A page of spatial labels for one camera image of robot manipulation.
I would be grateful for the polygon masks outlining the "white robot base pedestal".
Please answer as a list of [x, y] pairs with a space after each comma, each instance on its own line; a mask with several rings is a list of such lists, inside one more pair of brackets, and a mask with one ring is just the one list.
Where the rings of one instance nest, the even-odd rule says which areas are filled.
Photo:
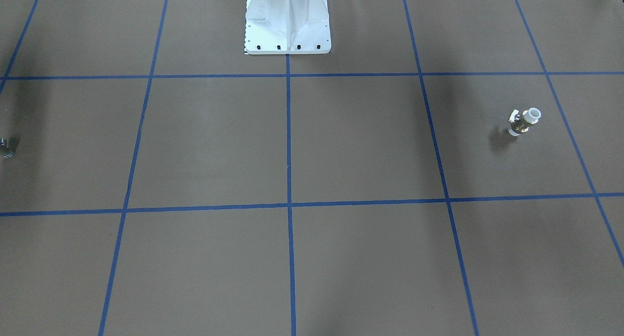
[[332, 50], [328, 0], [246, 0], [244, 53], [317, 55]]

